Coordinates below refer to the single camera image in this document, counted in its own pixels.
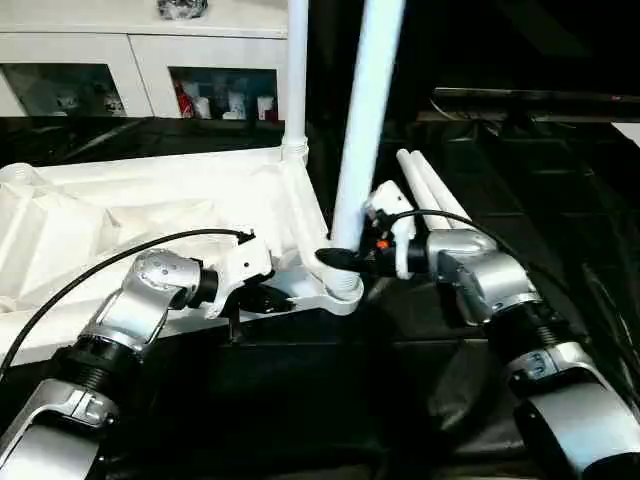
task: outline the black table surface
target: black table surface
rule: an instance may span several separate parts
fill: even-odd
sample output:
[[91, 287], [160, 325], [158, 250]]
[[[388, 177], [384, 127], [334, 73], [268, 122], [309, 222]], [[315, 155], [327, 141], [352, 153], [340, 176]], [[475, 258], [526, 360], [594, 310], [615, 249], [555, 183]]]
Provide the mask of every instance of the black table surface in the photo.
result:
[[[308, 172], [330, 224], [342, 131], [308, 126]], [[280, 125], [164, 119], [6, 119], [2, 163], [36, 166], [277, 146]], [[609, 125], [436, 122], [385, 125], [375, 183], [399, 148], [420, 149], [470, 215], [593, 305], [594, 271], [637, 318], [640, 151]], [[593, 325], [543, 279], [550, 303], [599, 348]], [[424, 278], [365, 278], [348, 317], [310, 311], [159, 342], [131, 409], [105, 445], [109, 478], [318, 478], [535, 472], [511, 420], [516, 400], [482, 332]], [[631, 322], [637, 338], [640, 325]], [[601, 364], [617, 368], [606, 346]], [[11, 370], [4, 428], [45, 371]]]

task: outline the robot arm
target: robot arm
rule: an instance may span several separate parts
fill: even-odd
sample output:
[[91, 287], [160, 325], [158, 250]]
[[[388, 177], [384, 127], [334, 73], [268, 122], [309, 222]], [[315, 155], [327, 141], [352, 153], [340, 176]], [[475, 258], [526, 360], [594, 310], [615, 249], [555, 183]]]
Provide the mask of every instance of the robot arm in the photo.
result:
[[[382, 210], [374, 212], [374, 225], [397, 213]], [[547, 477], [638, 478], [637, 419], [515, 258], [472, 229], [434, 230], [426, 244], [411, 240], [408, 248], [401, 239], [400, 250], [388, 235], [364, 257], [336, 249], [317, 255], [335, 268], [395, 275], [402, 252], [412, 272], [453, 285], [505, 366], [521, 400], [516, 424]]]
[[76, 343], [56, 353], [57, 373], [38, 385], [0, 438], [0, 480], [86, 478], [97, 438], [135, 388], [168, 311], [208, 302], [208, 314], [217, 316], [235, 289], [271, 273], [269, 251], [255, 238], [212, 269], [168, 250], [139, 255]]

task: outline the shelf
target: shelf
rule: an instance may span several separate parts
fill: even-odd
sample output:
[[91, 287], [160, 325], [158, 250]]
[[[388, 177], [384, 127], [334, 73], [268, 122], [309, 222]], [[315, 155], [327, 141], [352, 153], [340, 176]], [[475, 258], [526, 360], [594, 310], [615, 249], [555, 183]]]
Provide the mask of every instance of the shelf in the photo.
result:
[[160, 18], [156, 0], [3, 0], [0, 32], [287, 37], [287, 0], [209, 0], [201, 18]]

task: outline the white pole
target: white pole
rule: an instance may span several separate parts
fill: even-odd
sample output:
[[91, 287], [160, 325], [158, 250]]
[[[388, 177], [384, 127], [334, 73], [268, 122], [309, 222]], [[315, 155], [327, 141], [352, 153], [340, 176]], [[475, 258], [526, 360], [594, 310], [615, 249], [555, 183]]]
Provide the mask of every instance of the white pole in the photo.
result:
[[[453, 196], [449, 187], [442, 181], [440, 175], [433, 169], [431, 164], [424, 158], [424, 155], [418, 150], [414, 150], [411, 153], [411, 162], [415, 166], [418, 175], [422, 178], [422, 182], [427, 185], [427, 188], [431, 191], [433, 196], [435, 197], [438, 205], [440, 205], [440, 209], [446, 212], [455, 213], [456, 215], [460, 215], [461, 217], [469, 219], [469, 214], [467, 211], [460, 205], [458, 199]], [[453, 228], [473, 228], [465, 223], [458, 222], [456, 220], [449, 220], [449, 223]]]
[[[411, 154], [402, 148], [398, 150], [396, 158], [398, 159], [402, 172], [407, 179], [409, 188], [411, 188], [413, 198], [415, 198], [418, 203], [418, 207], [428, 208], [429, 210], [442, 210], [438, 200], [431, 192], [429, 185], [425, 183], [420, 176], [418, 166], [414, 163], [414, 159]], [[448, 219], [443, 217], [425, 215], [423, 219], [429, 230], [449, 230], [451, 228], [451, 224]]]
[[304, 155], [307, 91], [307, 31], [309, 0], [289, 0], [287, 33], [287, 119], [282, 139], [283, 155]]
[[[365, 3], [331, 232], [336, 248], [357, 250], [360, 245], [364, 204], [371, 193], [404, 4], [404, 0]], [[334, 295], [349, 298], [358, 276], [330, 269], [325, 282]]]

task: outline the black cable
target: black cable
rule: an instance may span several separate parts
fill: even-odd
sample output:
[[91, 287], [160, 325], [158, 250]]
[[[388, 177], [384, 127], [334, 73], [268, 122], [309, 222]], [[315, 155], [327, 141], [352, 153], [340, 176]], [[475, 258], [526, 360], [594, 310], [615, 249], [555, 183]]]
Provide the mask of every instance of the black cable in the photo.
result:
[[[580, 304], [578, 304], [578, 302], [574, 300], [573, 293], [566, 285], [564, 285], [561, 281], [559, 281], [557, 278], [555, 278], [551, 273], [549, 273], [545, 269], [541, 269], [537, 271], [538, 273], [542, 274], [546, 280], [552, 283], [567, 298], [567, 300], [571, 302], [574, 308], [580, 313], [580, 315], [584, 319], [593, 318], [594, 315], [592, 314], [592, 312], [587, 311]], [[615, 335], [612, 334], [604, 325], [602, 325], [602, 322], [592, 320], [589, 322], [589, 325], [596, 326], [598, 328], [599, 332], [603, 335], [603, 337], [606, 338], [606, 340], [613, 347], [613, 350], [615, 350], [615, 353], [618, 355], [618, 357], [622, 359], [622, 361], [627, 366], [627, 368], [635, 375], [636, 380], [640, 382], [640, 365], [637, 362], [636, 352], [634, 350], [630, 350], [629, 348], [627, 348], [626, 345], [621, 344], [620, 341], [615, 337]], [[625, 393], [627, 393], [629, 397], [633, 398], [634, 401], [638, 405], [640, 405], [640, 395], [638, 395], [635, 392], [633, 387], [630, 386], [626, 380], [621, 379], [616, 372], [613, 372], [612, 368], [609, 368], [608, 375], [612, 377], [616, 377], [616, 379], [618, 380], [618, 383], [625, 388]]]
[[636, 359], [637, 365], [640, 366], [640, 356], [638, 355], [638, 351], [634, 345], [631, 331], [629, 329], [629, 324], [624, 318], [624, 315], [622, 315], [622, 312], [614, 302], [613, 298], [611, 297], [609, 290], [607, 290], [602, 281], [600, 281], [600, 278], [598, 278], [598, 276], [589, 267], [588, 264], [584, 263], [582, 265], [582, 270], [587, 287], [591, 290], [593, 296], [596, 298], [596, 303], [599, 310], [602, 312], [605, 320], [609, 320], [607, 326], [613, 332], [612, 335], [614, 335], [619, 340], [620, 337], [624, 338], [625, 345], [629, 347]]
[[[627, 289], [628, 289], [629, 297], [632, 303], [632, 309], [630, 313], [634, 317], [633, 318], [634, 324], [637, 325], [638, 322], [640, 321], [640, 302], [638, 301], [638, 298], [637, 298], [638, 297], [637, 296], [638, 278], [637, 278], [636, 272], [633, 269], [634, 258], [633, 258], [633, 255], [631, 254], [631, 247], [629, 245], [629, 242], [625, 240], [624, 235], [622, 234], [620, 224], [619, 224], [619, 218], [615, 214], [615, 208], [613, 205], [611, 205], [611, 202], [609, 201], [606, 192], [603, 191], [600, 181], [596, 176], [593, 168], [591, 168], [591, 166], [589, 166], [584, 161], [581, 162], [581, 167], [582, 167], [582, 178], [584, 182], [589, 186], [589, 188], [591, 188], [591, 190], [594, 192], [594, 195], [598, 203], [606, 213], [607, 221], [609, 223], [609, 226], [611, 227], [614, 245], [616, 247], [618, 257], [620, 259], [620, 266], [621, 266], [622, 272], [626, 277]], [[606, 292], [606, 289], [604, 290], [606, 293], [605, 296], [608, 297], [608, 299], [610, 300], [611, 296], [608, 294], [608, 292]], [[624, 318], [621, 315], [618, 316], [618, 319], [624, 321]], [[626, 323], [621, 324], [621, 327], [625, 331], [630, 331], [629, 326]]]
[[[511, 245], [509, 245], [509, 243], [506, 240], [504, 240], [503, 238], [501, 238], [500, 235], [498, 235], [497, 233], [493, 232], [492, 230], [490, 230], [489, 228], [485, 227], [484, 225], [481, 225], [481, 224], [479, 224], [477, 222], [474, 222], [473, 220], [469, 220], [468, 218], [463, 217], [461, 215], [456, 215], [455, 213], [445, 212], [443, 210], [429, 210], [429, 209], [425, 209], [425, 208], [420, 208], [420, 209], [416, 209], [416, 210], [409, 210], [407, 212], [401, 212], [401, 213], [396, 213], [396, 214], [393, 214], [393, 215], [389, 215], [389, 222], [390, 223], [388, 223], [386, 226], [387, 226], [387, 228], [391, 228], [391, 225], [393, 225], [396, 221], [400, 220], [401, 218], [414, 217], [414, 216], [417, 216], [417, 215], [433, 215], [434, 217], [445, 217], [445, 218], [449, 218], [451, 220], [455, 220], [457, 222], [469, 225], [470, 227], [475, 228], [479, 232], [484, 233], [489, 238], [495, 240], [495, 242], [498, 244], [498, 246], [502, 250], [504, 250], [506, 253], [511, 255], [516, 260], [522, 260], [521, 255], [518, 254], [516, 249], [513, 248]], [[529, 265], [529, 262], [527, 262], [527, 261], [522, 261], [521, 263], [525, 267], [526, 267], [526, 265]]]
[[45, 303], [42, 307], [38, 309], [38, 311], [29, 319], [29, 321], [22, 327], [20, 333], [16, 336], [13, 343], [7, 350], [4, 359], [2, 360], [2, 364], [0, 364], [0, 382], [4, 379], [4, 376], [7, 373], [7, 370], [11, 366], [13, 359], [15, 358], [18, 350], [20, 350], [20, 346], [24, 339], [29, 335], [29, 332], [33, 330], [33, 328], [37, 325], [42, 317], [51, 310], [51, 308], [58, 303], [65, 295], [67, 295], [71, 290], [76, 288], [82, 282], [87, 280], [89, 277], [94, 275], [95, 273], [103, 270], [104, 268], [112, 265], [120, 260], [127, 258], [130, 255], [133, 255], [138, 252], [142, 252], [151, 247], [155, 247], [156, 245], [160, 245], [161, 243], [170, 242], [171, 240], [177, 240], [179, 238], [185, 237], [194, 237], [196, 235], [232, 235], [238, 238], [239, 242], [243, 242], [253, 238], [253, 234], [248, 234], [245, 232], [240, 232], [238, 230], [230, 230], [226, 228], [201, 228], [198, 230], [187, 230], [184, 232], [172, 233], [171, 235], [165, 235], [160, 238], [156, 238], [155, 240], [150, 240], [145, 243], [141, 243], [140, 245], [136, 245], [135, 247], [131, 247], [123, 252], [120, 252], [113, 257], [109, 257], [106, 260], [94, 265], [89, 268], [82, 274], [78, 275], [74, 280], [65, 285], [61, 290], [59, 290], [53, 297], [51, 297], [47, 303]]

